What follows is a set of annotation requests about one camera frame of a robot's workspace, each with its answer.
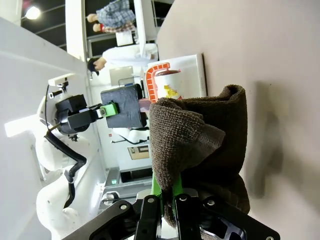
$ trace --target light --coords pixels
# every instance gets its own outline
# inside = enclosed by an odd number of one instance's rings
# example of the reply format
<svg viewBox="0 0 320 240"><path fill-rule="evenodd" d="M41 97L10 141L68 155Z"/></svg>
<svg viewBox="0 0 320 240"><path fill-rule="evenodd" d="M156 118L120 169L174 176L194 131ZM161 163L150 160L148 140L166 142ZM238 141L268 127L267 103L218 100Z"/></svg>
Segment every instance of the light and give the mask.
<svg viewBox="0 0 320 240"><path fill-rule="evenodd" d="M5 123L4 129L7 137L10 138L24 131L31 130L38 118L35 114Z"/></svg>
<svg viewBox="0 0 320 240"><path fill-rule="evenodd" d="M40 16L41 12L39 8L32 6L26 11L25 17L30 20L35 20Z"/></svg>

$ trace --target table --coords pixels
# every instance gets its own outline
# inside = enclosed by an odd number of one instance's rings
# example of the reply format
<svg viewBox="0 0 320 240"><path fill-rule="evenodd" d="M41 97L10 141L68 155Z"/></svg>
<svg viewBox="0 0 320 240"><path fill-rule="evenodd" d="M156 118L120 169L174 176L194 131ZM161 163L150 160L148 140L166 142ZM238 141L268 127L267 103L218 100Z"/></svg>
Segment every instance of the table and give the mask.
<svg viewBox="0 0 320 240"><path fill-rule="evenodd" d="M316 0L175 0L157 37L161 60L203 53L210 96L246 89L250 214L281 239L320 237L319 12Z"/></svg>

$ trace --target hat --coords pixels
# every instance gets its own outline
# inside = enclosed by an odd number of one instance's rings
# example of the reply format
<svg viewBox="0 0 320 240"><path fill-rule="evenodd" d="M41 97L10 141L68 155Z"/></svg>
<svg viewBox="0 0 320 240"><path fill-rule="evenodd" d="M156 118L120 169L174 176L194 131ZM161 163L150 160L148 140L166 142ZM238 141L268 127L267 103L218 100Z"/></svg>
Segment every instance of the hat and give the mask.
<svg viewBox="0 0 320 240"><path fill-rule="evenodd" d="M94 62L97 61L98 59L99 57L90 58L87 64L87 68L89 69L90 72L92 73L95 72L99 76L99 71L95 69L95 65L94 65Z"/></svg>

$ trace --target ceiling light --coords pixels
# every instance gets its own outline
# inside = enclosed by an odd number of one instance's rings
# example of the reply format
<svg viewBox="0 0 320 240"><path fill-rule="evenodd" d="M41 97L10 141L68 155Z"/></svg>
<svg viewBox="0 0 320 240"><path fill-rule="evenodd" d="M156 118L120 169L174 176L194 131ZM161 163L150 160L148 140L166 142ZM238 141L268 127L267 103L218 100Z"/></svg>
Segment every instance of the ceiling light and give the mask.
<svg viewBox="0 0 320 240"><path fill-rule="evenodd" d="M40 16L41 12L39 8L32 6L26 11L25 17L30 20L35 20Z"/></svg>

